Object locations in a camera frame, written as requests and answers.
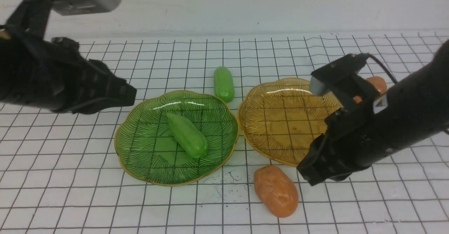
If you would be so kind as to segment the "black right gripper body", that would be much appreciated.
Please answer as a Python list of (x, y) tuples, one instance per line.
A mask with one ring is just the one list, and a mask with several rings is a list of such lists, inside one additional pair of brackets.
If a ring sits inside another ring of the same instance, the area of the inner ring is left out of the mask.
[(377, 132), (372, 108), (338, 109), (325, 119), (327, 130), (310, 144), (297, 171), (315, 186), (327, 179), (343, 181), (377, 161)]

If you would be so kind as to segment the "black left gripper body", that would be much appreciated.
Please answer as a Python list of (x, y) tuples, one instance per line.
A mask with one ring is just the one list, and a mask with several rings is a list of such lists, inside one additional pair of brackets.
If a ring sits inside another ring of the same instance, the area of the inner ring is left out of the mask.
[(135, 103), (137, 90), (100, 60), (86, 59), (80, 44), (69, 38), (43, 41), (42, 107), (55, 113), (94, 114)]

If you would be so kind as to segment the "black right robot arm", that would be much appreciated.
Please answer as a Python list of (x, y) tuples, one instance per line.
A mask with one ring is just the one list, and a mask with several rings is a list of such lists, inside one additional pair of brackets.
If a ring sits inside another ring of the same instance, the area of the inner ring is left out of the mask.
[(386, 92), (358, 72), (369, 53), (348, 54), (311, 73), (310, 92), (332, 93), (342, 104), (325, 118), (327, 130), (310, 144), (297, 171), (310, 186), (343, 181), (394, 153), (448, 129), (449, 49), (444, 42), (433, 59)]

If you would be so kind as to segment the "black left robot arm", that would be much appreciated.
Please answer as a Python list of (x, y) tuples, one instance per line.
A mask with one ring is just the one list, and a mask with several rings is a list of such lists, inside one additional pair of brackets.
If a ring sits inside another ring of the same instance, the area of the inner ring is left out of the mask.
[(133, 106), (137, 90), (100, 60), (86, 59), (72, 39), (50, 42), (1, 26), (2, 103), (54, 113), (94, 114)]

